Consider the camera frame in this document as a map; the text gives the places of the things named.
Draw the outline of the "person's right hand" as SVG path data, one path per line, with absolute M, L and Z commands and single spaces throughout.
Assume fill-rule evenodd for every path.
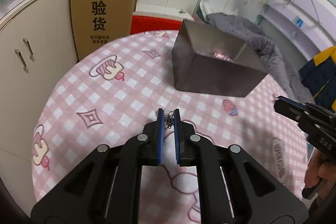
M 323 154 L 315 150 L 307 166 L 305 174 L 305 186 L 312 188 L 320 179 L 326 180 L 326 184 L 319 190 L 318 196 L 324 200 L 332 190 L 336 181 L 336 167 L 332 162 L 323 162 Z

